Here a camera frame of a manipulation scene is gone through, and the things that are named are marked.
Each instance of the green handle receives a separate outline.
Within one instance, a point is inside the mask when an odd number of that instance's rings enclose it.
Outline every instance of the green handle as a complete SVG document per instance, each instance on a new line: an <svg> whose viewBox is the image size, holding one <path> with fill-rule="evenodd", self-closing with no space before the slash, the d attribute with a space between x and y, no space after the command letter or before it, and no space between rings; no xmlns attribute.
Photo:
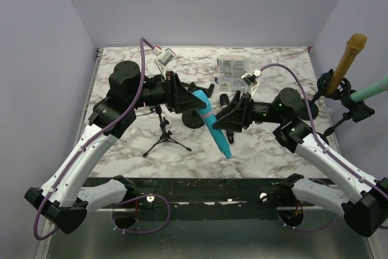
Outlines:
<svg viewBox="0 0 388 259"><path fill-rule="evenodd" d="M382 77L379 81L376 81L368 86L365 86L363 89L356 91L350 95L350 98L358 103L367 98L375 96L381 92L388 90L388 74Z"/></svg>

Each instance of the plastic box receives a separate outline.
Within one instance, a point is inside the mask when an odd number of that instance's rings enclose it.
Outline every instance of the plastic box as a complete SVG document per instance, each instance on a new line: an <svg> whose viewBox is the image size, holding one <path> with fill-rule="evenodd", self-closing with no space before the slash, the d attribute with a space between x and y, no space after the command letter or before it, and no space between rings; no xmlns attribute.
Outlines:
<svg viewBox="0 0 388 259"><path fill-rule="evenodd" d="M248 85L241 79L247 68L245 56L220 55L217 62L220 91L245 92L248 89Z"/></svg>

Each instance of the white marble tabletop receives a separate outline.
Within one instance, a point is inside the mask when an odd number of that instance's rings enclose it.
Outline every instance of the white marble tabletop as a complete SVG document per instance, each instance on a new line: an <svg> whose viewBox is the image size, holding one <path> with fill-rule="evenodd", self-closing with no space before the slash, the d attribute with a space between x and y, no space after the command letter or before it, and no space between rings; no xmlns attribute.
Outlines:
<svg viewBox="0 0 388 259"><path fill-rule="evenodd" d="M252 69L279 62L289 66L300 78L310 96L316 90L316 79L307 48L223 48L223 47L171 47L176 58L169 64L169 70L178 73L181 81L196 82L208 87L217 76L216 59L219 55L243 55L251 59ZM155 56L146 52L146 74L158 74L154 63ZM108 77L114 66L124 60L140 64L140 52L137 47L105 48L91 93L86 117L92 113L93 105L103 99L108 92ZM285 87L298 89L291 75L282 68L271 68L263 72L260 86L254 96L255 101L271 102L276 94ZM219 95L215 91L211 102L215 112L219 108ZM327 112L323 101L318 103L319 116L315 120L319 132L328 126ZM122 138L102 157L92 172L94 177L142 178L284 178L292 173L306 177L324 177L324 175L306 160L281 147L272 131L276 124L252 124L243 133L235 134L235 143L230 146L233 158L227 160L218 150L206 126L189 129L181 120L181 115L170 113L164 106L163 114L170 121L167 130L172 138L192 149L192 152L172 144L163 143L143 158L161 134L158 116L139 116L128 128ZM139 109L137 115L149 112L148 108ZM332 137L330 145L336 150Z"/></svg>

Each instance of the purple wall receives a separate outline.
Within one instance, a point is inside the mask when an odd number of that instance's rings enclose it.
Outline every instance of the purple wall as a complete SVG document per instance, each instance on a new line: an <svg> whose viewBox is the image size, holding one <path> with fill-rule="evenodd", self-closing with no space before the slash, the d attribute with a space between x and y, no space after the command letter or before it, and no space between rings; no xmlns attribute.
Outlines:
<svg viewBox="0 0 388 259"><path fill-rule="evenodd" d="M368 37L365 49L357 56L346 78L360 89L388 73L388 0L339 0L312 49L312 61L318 76L335 69L353 33ZM360 123L351 121L336 131L343 155L353 164L377 178L388 177L388 92L366 101L376 114ZM344 112L340 102L327 100L333 122ZM380 231L382 246L388 254L388 231Z"/></svg>
<svg viewBox="0 0 388 259"><path fill-rule="evenodd" d="M338 0L72 0L98 46L311 45Z"/></svg>
<svg viewBox="0 0 388 259"><path fill-rule="evenodd" d="M75 139L95 61L70 0L0 0L0 258L33 258L35 210L23 199Z"/></svg>

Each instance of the silver bolt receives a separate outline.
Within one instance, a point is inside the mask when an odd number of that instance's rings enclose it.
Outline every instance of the silver bolt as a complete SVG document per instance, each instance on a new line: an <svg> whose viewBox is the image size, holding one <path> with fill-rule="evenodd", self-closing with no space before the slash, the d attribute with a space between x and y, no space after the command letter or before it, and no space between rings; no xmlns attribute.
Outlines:
<svg viewBox="0 0 388 259"><path fill-rule="evenodd" d="M262 192L259 196L260 200L265 203L268 200L268 195L265 192Z"/></svg>
<svg viewBox="0 0 388 259"><path fill-rule="evenodd" d="M148 201L149 203L152 203L154 200L155 200L155 197L153 197L153 196L147 197L147 201Z"/></svg>

